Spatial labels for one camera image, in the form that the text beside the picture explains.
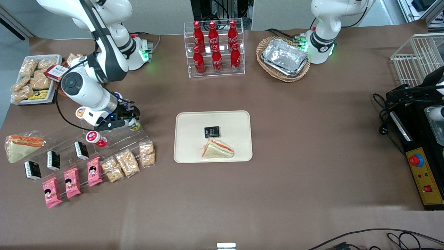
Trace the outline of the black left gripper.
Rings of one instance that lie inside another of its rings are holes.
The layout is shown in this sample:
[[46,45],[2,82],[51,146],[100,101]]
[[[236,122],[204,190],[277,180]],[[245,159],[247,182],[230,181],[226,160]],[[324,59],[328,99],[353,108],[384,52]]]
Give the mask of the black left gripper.
[[398,104],[398,103],[437,103],[436,95],[436,84],[430,86],[419,85],[416,87],[397,87],[391,91],[391,94],[386,95],[387,104]]

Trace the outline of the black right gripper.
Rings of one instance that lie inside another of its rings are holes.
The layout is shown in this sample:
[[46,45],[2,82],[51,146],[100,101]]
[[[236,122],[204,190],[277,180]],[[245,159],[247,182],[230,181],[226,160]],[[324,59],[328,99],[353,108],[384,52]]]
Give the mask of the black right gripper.
[[136,106],[129,104],[119,104],[114,112],[109,115],[109,121],[111,122],[125,120],[129,124],[132,118],[139,120],[140,110]]

